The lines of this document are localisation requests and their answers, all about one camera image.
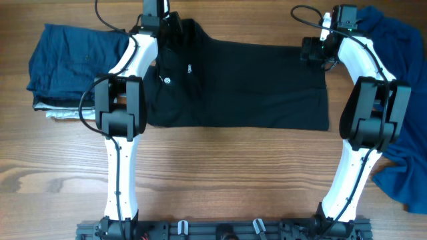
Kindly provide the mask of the black polo shirt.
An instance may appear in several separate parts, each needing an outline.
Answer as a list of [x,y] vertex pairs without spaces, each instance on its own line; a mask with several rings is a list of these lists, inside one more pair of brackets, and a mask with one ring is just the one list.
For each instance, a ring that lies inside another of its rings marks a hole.
[[301,49],[211,38],[193,19],[169,35],[143,80],[156,127],[261,127],[326,131],[324,70]]

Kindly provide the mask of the blue polo shirt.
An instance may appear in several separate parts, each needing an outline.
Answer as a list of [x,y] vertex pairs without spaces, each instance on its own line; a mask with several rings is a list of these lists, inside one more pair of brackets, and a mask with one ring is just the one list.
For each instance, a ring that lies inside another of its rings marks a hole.
[[411,88],[402,130],[384,156],[394,162],[373,176],[385,194],[410,213],[426,213],[426,54],[421,33],[373,6],[358,11],[384,66]]

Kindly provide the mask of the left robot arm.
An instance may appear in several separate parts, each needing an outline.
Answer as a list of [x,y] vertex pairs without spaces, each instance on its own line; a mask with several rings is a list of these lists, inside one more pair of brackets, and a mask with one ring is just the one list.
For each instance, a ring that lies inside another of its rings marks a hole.
[[137,146],[147,125],[143,78],[159,51],[161,34],[181,32],[181,20],[169,1],[144,1],[143,14],[127,33],[129,44],[105,76],[95,78],[95,121],[105,137],[108,194],[100,221],[100,239],[135,239]]

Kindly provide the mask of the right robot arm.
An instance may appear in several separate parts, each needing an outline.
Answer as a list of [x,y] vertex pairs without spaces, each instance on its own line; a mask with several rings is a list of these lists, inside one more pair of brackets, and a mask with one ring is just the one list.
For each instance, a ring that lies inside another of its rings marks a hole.
[[354,88],[340,117],[343,150],[332,186],[320,203],[319,237],[349,235],[356,206],[372,167],[400,135],[411,88],[389,72],[373,40],[359,28],[355,5],[336,5],[320,15],[319,37],[302,40],[306,67],[345,65]]

